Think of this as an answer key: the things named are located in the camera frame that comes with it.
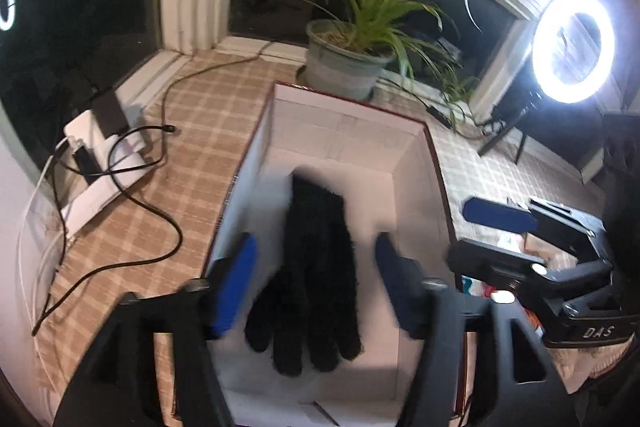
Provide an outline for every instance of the potted plant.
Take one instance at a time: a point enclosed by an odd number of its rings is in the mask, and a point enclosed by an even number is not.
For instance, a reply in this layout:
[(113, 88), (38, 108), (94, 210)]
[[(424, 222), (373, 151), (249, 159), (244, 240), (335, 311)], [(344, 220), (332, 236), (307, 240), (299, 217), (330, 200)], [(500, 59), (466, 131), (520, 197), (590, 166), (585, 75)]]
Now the potted plant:
[(305, 74), (310, 87), (363, 100), (394, 58), (402, 77), (414, 79), (409, 52), (417, 54), (438, 81), (445, 71), (446, 75), (455, 75), (453, 67), (457, 63), (443, 47), (401, 30), (402, 18), (417, 10), (436, 17), (442, 30), (444, 14), (437, 6), (415, 0), (345, 0), (350, 17), (343, 21), (326, 8), (304, 1), (330, 17), (313, 20), (306, 26), (309, 48)]

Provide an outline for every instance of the small plant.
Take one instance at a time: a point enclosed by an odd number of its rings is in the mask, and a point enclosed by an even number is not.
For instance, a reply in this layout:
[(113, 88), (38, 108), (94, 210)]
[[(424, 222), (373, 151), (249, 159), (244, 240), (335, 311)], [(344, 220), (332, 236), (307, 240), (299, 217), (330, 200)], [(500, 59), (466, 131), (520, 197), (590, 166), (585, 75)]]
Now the small plant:
[(373, 56), (393, 55), (398, 60), (402, 78), (414, 81), (414, 68), (409, 60), (409, 52), (414, 52), (425, 62), (431, 74), (440, 84), (443, 99), (450, 108), (460, 107), (460, 102), (468, 101), (468, 87), (472, 78), (460, 81), (455, 68), (457, 61), (443, 47), (409, 36), (402, 31), (402, 18), (415, 11), (426, 11), (433, 15), (442, 31), (442, 18), (447, 17), (433, 4), (415, 0), (345, 0), (347, 21), (341, 20), (327, 8), (310, 0), (301, 0), (312, 4), (327, 13), (334, 21), (334, 29), (318, 35), (329, 44), (346, 51)]

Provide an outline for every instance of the ring light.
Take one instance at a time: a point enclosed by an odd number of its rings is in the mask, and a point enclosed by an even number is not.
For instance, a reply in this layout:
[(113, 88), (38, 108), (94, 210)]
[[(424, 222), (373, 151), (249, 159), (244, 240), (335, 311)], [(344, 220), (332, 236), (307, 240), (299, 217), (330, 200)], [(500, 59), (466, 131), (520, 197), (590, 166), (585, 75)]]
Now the ring light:
[(2, 14), (0, 13), (0, 30), (3, 32), (9, 31), (15, 21), (15, 0), (6, 0), (6, 5), (8, 7), (6, 20), (2, 18)]
[[(600, 31), (600, 56), (591, 72), (577, 84), (565, 84), (554, 73), (552, 59), (558, 32), (573, 15), (583, 13), (591, 16)], [(558, 102), (580, 102), (595, 93), (609, 78), (615, 38), (607, 11), (596, 0), (553, 0), (546, 7), (533, 37), (533, 72), (542, 90)]]

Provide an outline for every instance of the white wall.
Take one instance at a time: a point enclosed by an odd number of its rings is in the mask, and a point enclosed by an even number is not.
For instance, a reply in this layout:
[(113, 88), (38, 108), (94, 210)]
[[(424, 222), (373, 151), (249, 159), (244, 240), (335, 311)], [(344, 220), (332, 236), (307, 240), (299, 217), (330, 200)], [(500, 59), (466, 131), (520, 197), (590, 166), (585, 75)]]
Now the white wall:
[[(16, 248), (20, 218), (33, 192), (37, 171), (16, 141), (1, 109), (0, 135), (0, 367), (25, 406), (42, 420), (47, 414), (39, 399), (34, 342), (20, 289)], [(46, 245), (43, 217), (51, 213), (49, 200), (37, 198), (25, 229), (23, 275), (29, 302)]]

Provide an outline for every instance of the black glove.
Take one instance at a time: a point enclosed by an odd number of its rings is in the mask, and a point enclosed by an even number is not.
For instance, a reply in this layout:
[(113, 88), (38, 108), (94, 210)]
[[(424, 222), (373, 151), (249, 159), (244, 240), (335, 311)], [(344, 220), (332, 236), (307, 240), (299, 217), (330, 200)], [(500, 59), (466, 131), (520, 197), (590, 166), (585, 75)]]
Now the black glove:
[(344, 201), (298, 171), (292, 175), (283, 264), (255, 299), (244, 334), (259, 353), (273, 337), (274, 367), (290, 377), (302, 372), (305, 339), (320, 371), (338, 365), (338, 352), (353, 360), (362, 350)]

